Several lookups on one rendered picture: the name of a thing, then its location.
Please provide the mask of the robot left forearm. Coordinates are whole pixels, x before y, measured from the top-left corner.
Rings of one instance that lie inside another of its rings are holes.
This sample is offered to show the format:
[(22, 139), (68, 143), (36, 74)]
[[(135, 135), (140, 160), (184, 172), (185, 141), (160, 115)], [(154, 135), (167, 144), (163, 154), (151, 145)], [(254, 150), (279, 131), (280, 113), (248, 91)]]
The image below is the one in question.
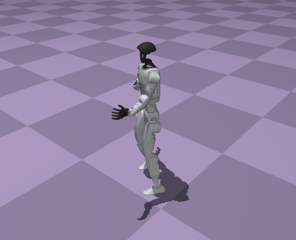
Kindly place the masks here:
[(150, 99), (145, 99), (143, 103), (137, 102), (131, 109), (128, 110), (128, 115), (134, 117), (139, 111), (143, 110), (150, 102)]

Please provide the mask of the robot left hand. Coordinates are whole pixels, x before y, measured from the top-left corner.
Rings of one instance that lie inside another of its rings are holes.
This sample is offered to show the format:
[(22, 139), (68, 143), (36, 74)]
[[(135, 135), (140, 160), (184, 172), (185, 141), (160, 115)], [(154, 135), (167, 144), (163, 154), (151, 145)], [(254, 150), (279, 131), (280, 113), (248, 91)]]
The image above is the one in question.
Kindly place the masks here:
[(114, 119), (114, 120), (119, 120), (119, 119), (122, 119), (123, 117), (126, 117), (127, 115), (128, 115), (128, 108), (124, 108), (123, 106), (121, 106), (121, 105), (118, 105), (118, 107), (120, 107), (120, 108), (122, 108), (122, 109), (115, 109), (115, 108), (113, 108), (113, 110), (116, 110), (116, 111), (119, 111), (119, 112), (113, 112), (112, 111), (112, 113), (114, 113), (114, 114), (119, 114), (119, 115), (113, 115), (112, 114), (112, 116), (113, 117), (118, 117), (118, 118), (113, 118), (112, 117), (112, 119)]

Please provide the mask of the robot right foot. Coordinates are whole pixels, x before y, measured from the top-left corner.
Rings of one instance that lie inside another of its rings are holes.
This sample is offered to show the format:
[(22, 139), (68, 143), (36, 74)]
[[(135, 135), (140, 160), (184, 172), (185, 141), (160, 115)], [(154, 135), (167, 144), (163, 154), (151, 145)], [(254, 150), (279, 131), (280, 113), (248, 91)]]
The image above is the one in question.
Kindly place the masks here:
[(138, 169), (140, 169), (140, 170), (147, 169), (146, 162), (147, 162), (147, 160), (146, 160), (142, 165), (140, 165), (140, 166), (138, 167)]

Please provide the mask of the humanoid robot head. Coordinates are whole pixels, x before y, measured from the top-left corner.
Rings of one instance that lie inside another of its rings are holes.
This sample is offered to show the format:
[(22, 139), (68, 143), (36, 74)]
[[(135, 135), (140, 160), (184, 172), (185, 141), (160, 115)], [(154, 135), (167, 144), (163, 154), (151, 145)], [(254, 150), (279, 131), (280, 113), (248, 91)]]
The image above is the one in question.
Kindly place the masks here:
[(151, 68), (152, 67), (155, 68), (156, 66), (153, 64), (152, 60), (149, 58), (146, 58), (146, 55), (156, 51), (155, 45), (151, 42), (143, 42), (137, 46), (137, 49), (140, 51), (140, 61), (142, 63), (145, 63), (143, 68), (144, 69), (150, 68), (150, 67), (146, 67), (146, 65), (150, 65)]

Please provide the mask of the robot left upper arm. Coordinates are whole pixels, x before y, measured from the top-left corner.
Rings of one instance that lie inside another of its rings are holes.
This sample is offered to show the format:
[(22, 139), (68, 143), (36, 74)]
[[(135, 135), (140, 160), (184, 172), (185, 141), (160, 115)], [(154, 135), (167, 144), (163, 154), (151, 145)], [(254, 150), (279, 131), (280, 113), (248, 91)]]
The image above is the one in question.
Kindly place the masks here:
[(160, 81), (160, 75), (155, 71), (151, 71), (149, 76), (148, 76), (148, 84), (147, 84), (147, 87), (146, 87), (145, 95), (142, 94), (139, 97), (139, 102), (140, 103), (143, 103), (143, 101), (145, 99), (150, 99), (151, 100), (151, 97), (154, 94), (155, 88), (158, 85), (159, 81)]

